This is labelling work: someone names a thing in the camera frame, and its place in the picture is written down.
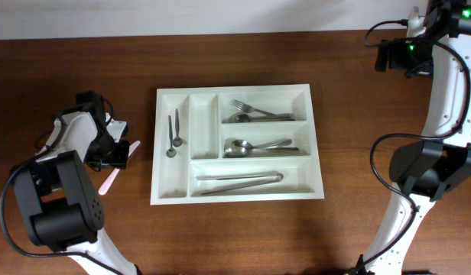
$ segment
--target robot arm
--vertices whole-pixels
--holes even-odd
[[[12,183],[28,237],[55,253],[49,255],[73,258],[89,274],[141,274],[106,234],[104,210],[83,165],[125,169],[130,143],[121,137],[127,123],[111,119],[94,92],[78,94],[76,103],[60,113],[39,157]],[[59,189],[63,197],[47,198]]]
[[[438,40],[454,49],[463,57],[471,79],[471,6],[434,2],[429,5],[428,11],[424,24],[426,27],[421,27],[423,19],[417,16],[417,12],[413,11],[409,15],[408,35]],[[429,113],[422,135],[441,137],[458,127],[462,121],[463,123],[458,132],[440,142],[424,139],[395,151],[389,171],[393,187],[409,196],[415,202],[418,212],[410,228],[400,238],[399,234],[412,218],[413,209],[405,197],[392,193],[378,234],[365,255],[360,258],[357,265],[359,268],[353,270],[355,274],[401,274],[404,257],[425,215],[445,192],[451,191],[471,176],[471,81],[468,90],[464,68],[459,60],[438,46],[429,49],[434,67],[432,71],[427,71],[431,68],[429,60],[424,58],[424,48],[417,49],[415,53],[417,46],[403,44],[389,47],[386,51],[391,68],[406,69],[408,76],[409,73],[422,76],[434,74]],[[399,60],[397,57],[404,56],[404,50],[400,47],[408,48],[412,57]],[[381,63],[377,62],[377,70],[384,69],[383,58],[378,60]],[[417,68],[426,71],[410,70]],[[396,244],[380,254],[396,238],[400,238]],[[369,260],[378,254],[379,257]],[[363,268],[362,264],[367,260],[369,262]]]

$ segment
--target green led light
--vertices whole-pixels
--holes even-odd
[[[463,15],[463,17],[465,17],[465,18],[470,18],[470,16],[471,16],[471,10],[469,10],[469,9],[463,10],[463,11],[462,11],[462,15]]]

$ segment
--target fork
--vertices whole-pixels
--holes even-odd
[[[249,104],[245,104],[244,102],[240,102],[239,100],[231,100],[230,104],[234,106],[234,108],[238,109],[239,111],[242,111],[244,113],[250,113],[250,112],[260,112],[265,115],[275,115],[270,112],[262,111],[260,109],[254,108],[250,106]]]
[[[241,122],[268,122],[268,121],[293,121],[293,114],[280,114],[280,115],[268,115],[264,117],[252,117],[246,114],[234,114],[229,119],[228,123],[241,123]]]

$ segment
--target silverware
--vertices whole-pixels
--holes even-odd
[[[176,128],[176,137],[173,139],[173,145],[179,147],[183,143],[183,140],[180,138],[180,118],[177,115],[177,109],[176,115],[174,116],[174,127]]]
[[[197,177],[198,180],[240,180],[240,179],[259,179],[253,180],[247,183],[237,183],[229,186],[222,186],[216,189],[207,190],[201,192],[200,195],[209,195],[214,193],[220,193],[235,189],[248,188],[253,186],[260,186],[269,183],[278,183],[283,179],[282,173],[273,173],[273,174],[259,174],[259,175],[247,175],[247,176],[223,176],[223,177]]]
[[[242,122],[269,122],[269,121],[293,121],[294,114],[267,115],[264,117],[252,117],[250,115],[236,113],[227,119],[228,123]]]
[[[296,147],[277,147],[277,148],[264,148],[264,147],[250,147],[249,149],[243,146],[243,142],[233,141],[229,147],[224,150],[226,157],[247,157],[254,151],[264,151],[270,154],[299,154],[300,150]]]
[[[249,141],[244,141],[244,140],[235,140],[232,143],[235,146],[244,147],[247,150],[253,150],[253,149],[271,148],[271,147],[283,147],[283,146],[290,145],[291,142],[292,141],[290,138],[282,138],[276,141],[270,141],[268,143],[255,145],[255,146],[250,144]]]
[[[258,108],[254,108],[254,107],[250,106],[249,104],[245,104],[244,102],[240,102],[239,100],[235,100],[235,99],[233,99],[230,102],[230,104],[232,106],[234,106],[234,108],[236,108],[239,111],[242,111],[244,113],[260,112],[260,113],[265,114],[265,115],[275,115],[273,113],[266,112],[266,111],[260,110]]]
[[[176,150],[173,148],[173,126],[171,125],[171,116],[167,117],[169,119],[169,143],[171,147],[167,149],[166,155],[169,158],[176,156]]]

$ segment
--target spoon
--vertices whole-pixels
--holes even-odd
[[[232,142],[230,146],[225,149],[224,155],[226,157],[247,157],[251,152],[255,150],[262,150],[268,153],[280,153],[280,154],[299,154],[300,151],[296,147],[282,147],[282,148],[259,148],[259,147],[251,147],[248,149],[246,147],[240,146],[236,142]]]
[[[176,129],[176,137],[173,139],[173,145],[175,147],[181,146],[183,141],[181,140],[180,137],[180,117],[177,115],[177,109],[176,109],[176,115],[174,117],[174,128]]]
[[[167,149],[166,156],[169,158],[172,158],[176,156],[176,150],[173,148],[173,126],[171,124],[171,116],[168,116],[169,119],[169,143],[171,144],[171,147]]]

